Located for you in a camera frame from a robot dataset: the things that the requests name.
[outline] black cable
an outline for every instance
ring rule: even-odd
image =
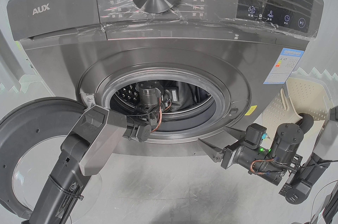
[[[335,163],[338,162],[338,160],[328,160],[328,161],[324,161],[324,162],[320,162],[320,163],[315,163],[312,165],[308,165],[308,166],[301,166],[301,168],[308,168],[308,167],[313,167],[313,166],[322,166],[328,163]]]
[[[130,119],[133,120],[134,125],[133,125],[133,130],[131,131],[130,136],[128,137],[129,139],[131,138],[131,136],[132,136],[132,134],[133,134],[133,132],[134,132],[134,130],[135,130],[135,126],[136,126],[136,123],[135,123],[134,119],[131,118],[131,117],[130,117]]]
[[[330,184],[332,184],[332,183],[334,183],[334,182],[338,182],[338,180],[334,180],[334,181],[328,183],[327,185],[324,185],[324,186],[318,191],[318,193],[316,194],[315,198],[313,199],[313,203],[312,203],[311,216],[310,216],[310,222],[309,222],[309,223],[311,223],[311,220],[312,220],[312,210],[313,210],[313,205],[315,204],[315,200],[316,200],[317,195],[319,194],[319,192],[321,192],[321,191],[323,190],[323,188],[327,187],[328,185],[330,185]]]

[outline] washer door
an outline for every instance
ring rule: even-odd
[[[58,159],[60,145],[84,109],[67,98],[41,98],[23,104],[0,121],[0,204],[8,211],[30,218]],[[72,222],[95,203],[101,190],[100,176],[93,176],[93,180],[98,187],[89,187],[93,197],[86,199],[89,204],[81,204],[77,216],[71,215]]]

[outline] touch control panel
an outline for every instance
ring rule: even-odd
[[[238,0],[237,18],[307,32],[313,0]]]

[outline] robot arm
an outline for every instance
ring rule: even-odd
[[[94,106],[74,125],[61,145],[61,154],[24,224],[64,224],[91,176],[104,167],[121,137],[146,139],[147,121]]]
[[[270,149],[260,146],[266,138],[266,128],[255,123],[246,131],[227,127],[226,132],[238,141],[223,149],[201,139],[198,143],[214,162],[221,162],[222,168],[228,169],[233,164],[239,164],[246,168],[249,174],[256,174],[275,185],[280,183],[286,171],[290,171],[289,179],[279,194],[291,204],[300,204],[307,199],[313,184],[329,167],[331,161],[324,159],[337,158],[332,133],[335,133],[334,137],[337,136],[338,109],[333,108],[330,113],[330,121],[303,166],[302,156],[296,152],[304,134],[313,125],[313,118],[308,114],[300,114],[303,118],[296,124],[280,125]]]

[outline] gray floor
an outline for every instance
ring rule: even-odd
[[[300,154],[308,156],[313,138],[304,140]],[[47,154],[48,149],[40,151],[42,158]],[[336,165],[332,164],[325,172],[303,204],[290,205],[278,194],[283,181],[276,187],[249,175],[238,165],[226,171],[207,156],[153,158],[113,154],[100,172],[102,189],[97,202],[77,223],[304,223],[310,220],[319,189],[338,179]],[[43,177],[37,178],[38,184],[43,184]],[[317,196],[314,211],[333,186]],[[74,211],[78,214],[84,209],[87,209],[85,200]],[[0,216],[6,224],[21,221],[2,207]]]

